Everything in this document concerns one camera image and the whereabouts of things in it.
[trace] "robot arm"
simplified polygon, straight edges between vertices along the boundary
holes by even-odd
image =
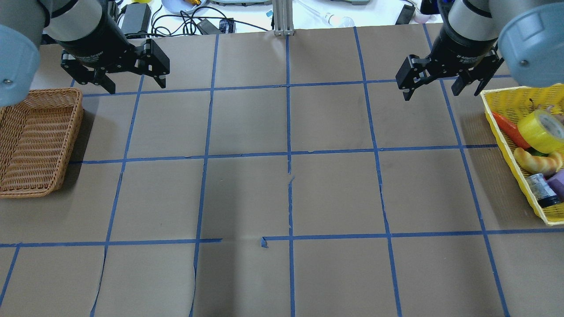
[[[487,85],[504,59],[512,77],[533,87],[564,82],[563,0],[456,0],[438,2],[443,27],[426,58],[409,55],[396,74],[410,100],[416,88],[454,77],[452,92],[478,80]],[[497,41],[503,58],[497,55]]]
[[[100,1],[106,0],[0,0],[0,107],[27,95],[43,28],[64,48],[61,67],[79,84],[91,82],[113,94],[116,85],[107,73],[133,72],[165,87],[166,54],[152,39],[130,44]]]

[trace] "croissant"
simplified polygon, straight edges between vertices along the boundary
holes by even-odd
[[[562,154],[552,152],[548,157],[534,156],[524,149],[518,147],[513,156],[519,165],[532,174],[542,173],[544,176],[552,176],[562,166]]]

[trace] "brown wicker basket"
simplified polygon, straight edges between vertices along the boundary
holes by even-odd
[[[75,88],[32,90],[0,108],[0,198],[41,197],[62,186],[83,114]]]

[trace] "clear plastic object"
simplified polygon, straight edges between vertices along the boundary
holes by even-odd
[[[306,5],[301,0],[296,0],[296,2],[301,4],[307,11],[309,11],[313,15],[322,19],[323,22],[325,22],[327,25],[329,25],[332,28],[350,28],[350,27],[354,27],[355,25],[354,20],[348,16],[339,16],[332,14],[330,12],[321,13],[316,9]]]

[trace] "table surface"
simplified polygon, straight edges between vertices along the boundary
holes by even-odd
[[[0,316],[561,315],[564,230],[476,83],[405,102],[394,82],[439,28],[159,38],[165,89],[79,86],[63,188],[0,200]],[[72,84],[57,45],[41,58],[34,88]]]
[[[421,0],[413,0],[416,4],[420,4]],[[121,7],[131,3],[131,0],[124,0]],[[404,5],[409,5],[408,2],[403,0],[371,0],[367,5],[351,5],[347,2],[336,2],[330,0],[303,0],[314,10],[320,12],[331,12],[333,14],[348,16],[355,21],[357,27],[367,27],[375,25],[394,25],[398,15]],[[252,5],[248,7],[236,6],[236,5],[226,5],[219,6],[208,2],[208,6],[217,8],[225,13],[228,17],[232,17],[235,20],[244,21],[257,25],[259,27],[270,30],[271,29],[271,18],[267,16],[267,13],[272,10],[272,4],[270,5]],[[152,12],[155,12],[161,6],[161,0],[152,0],[149,3]],[[293,22],[295,29],[325,29],[329,26],[324,23],[320,18],[312,15],[308,12],[301,4],[298,2],[293,3]],[[170,14],[166,9],[162,9],[157,16],[163,14]],[[213,10],[202,9],[198,11],[196,15],[199,16],[216,16],[221,15]],[[417,17],[422,17],[420,13],[416,11]],[[217,27],[219,25],[219,19],[211,19],[211,22]],[[430,17],[428,23],[441,23],[442,19],[440,15],[433,15]],[[159,20],[158,25],[165,26],[171,30],[176,29],[182,23],[182,19],[179,17],[166,17]],[[259,29],[250,27],[244,24],[236,25],[237,33],[246,32],[260,32]]]

